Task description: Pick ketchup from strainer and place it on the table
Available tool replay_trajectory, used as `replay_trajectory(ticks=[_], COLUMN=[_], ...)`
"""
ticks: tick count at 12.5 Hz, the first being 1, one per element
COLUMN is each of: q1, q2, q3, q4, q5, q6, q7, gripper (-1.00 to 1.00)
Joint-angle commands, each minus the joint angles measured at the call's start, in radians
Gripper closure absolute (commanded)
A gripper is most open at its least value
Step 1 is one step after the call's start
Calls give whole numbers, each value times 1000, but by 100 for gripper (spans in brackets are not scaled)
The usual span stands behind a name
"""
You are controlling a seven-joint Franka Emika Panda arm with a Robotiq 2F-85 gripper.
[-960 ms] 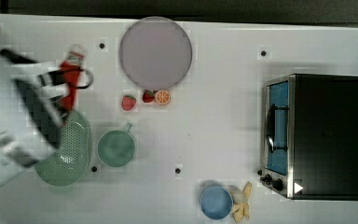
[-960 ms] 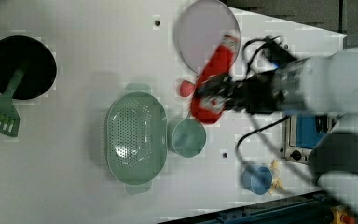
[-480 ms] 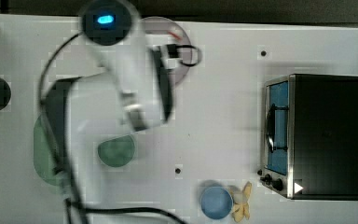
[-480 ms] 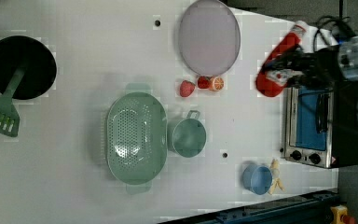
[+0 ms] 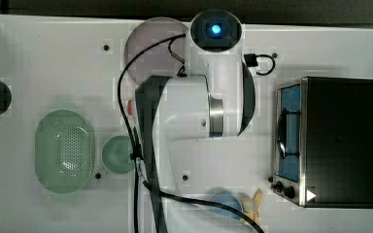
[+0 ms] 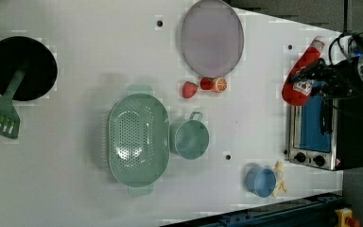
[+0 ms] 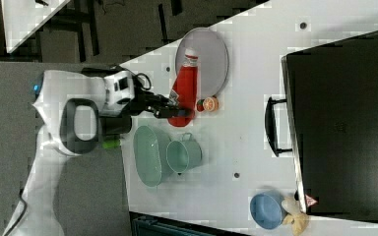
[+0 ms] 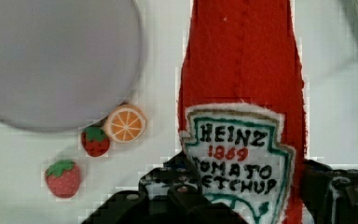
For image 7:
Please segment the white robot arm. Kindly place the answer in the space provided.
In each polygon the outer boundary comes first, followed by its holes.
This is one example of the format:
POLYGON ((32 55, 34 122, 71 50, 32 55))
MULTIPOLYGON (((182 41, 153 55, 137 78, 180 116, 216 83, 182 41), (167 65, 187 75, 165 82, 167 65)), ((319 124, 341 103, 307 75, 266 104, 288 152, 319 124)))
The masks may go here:
POLYGON ((157 118, 188 117, 177 101, 151 92, 143 73, 127 69, 46 70, 32 104, 43 125, 19 203, 3 236, 64 236, 53 202, 63 165, 95 149, 106 135, 128 133, 144 111, 157 118))

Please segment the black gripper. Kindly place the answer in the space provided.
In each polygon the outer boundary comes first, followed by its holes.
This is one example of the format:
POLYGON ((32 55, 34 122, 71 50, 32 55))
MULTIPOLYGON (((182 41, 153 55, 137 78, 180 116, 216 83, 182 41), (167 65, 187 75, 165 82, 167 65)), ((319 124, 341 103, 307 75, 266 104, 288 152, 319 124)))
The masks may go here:
POLYGON ((132 116, 140 115, 143 111, 151 112, 158 119, 173 117, 189 117, 192 114, 190 109, 162 107, 175 106, 177 101, 165 97, 161 94, 154 94, 149 91, 139 90, 135 93, 135 97, 130 101, 129 109, 132 116))

